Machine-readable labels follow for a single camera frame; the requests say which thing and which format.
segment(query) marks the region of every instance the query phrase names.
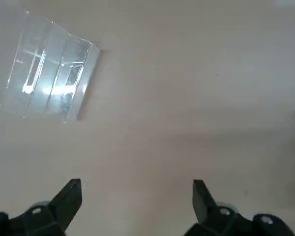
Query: screw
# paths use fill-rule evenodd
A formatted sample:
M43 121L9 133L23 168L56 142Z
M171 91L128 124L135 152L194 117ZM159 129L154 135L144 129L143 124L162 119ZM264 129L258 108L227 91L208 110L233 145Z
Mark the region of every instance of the screw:
M39 214L41 212L40 208L36 208L32 211L33 215Z
M230 215L231 214L230 211L228 209L226 209L226 208L221 208L220 213L222 215Z
M266 224L269 224L269 225L272 225L272 224L273 224L273 220L271 220L271 218L268 217L268 216L266 216L266 215L262 216L262 217L261 217L261 220L262 220L264 223L266 223Z

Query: transparent plastic container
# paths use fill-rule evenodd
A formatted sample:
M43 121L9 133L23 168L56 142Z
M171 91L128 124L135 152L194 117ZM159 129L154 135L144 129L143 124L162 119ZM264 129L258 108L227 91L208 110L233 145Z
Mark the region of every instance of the transparent plastic container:
M99 48L0 2L0 106L23 117L76 120Z

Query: clear plastic packaging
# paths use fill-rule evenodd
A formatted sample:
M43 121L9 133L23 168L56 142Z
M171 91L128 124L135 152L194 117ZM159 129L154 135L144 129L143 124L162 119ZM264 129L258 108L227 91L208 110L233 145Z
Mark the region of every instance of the clear plastic packaging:
M76 120L99 54L52 21L0 2L1 108Z

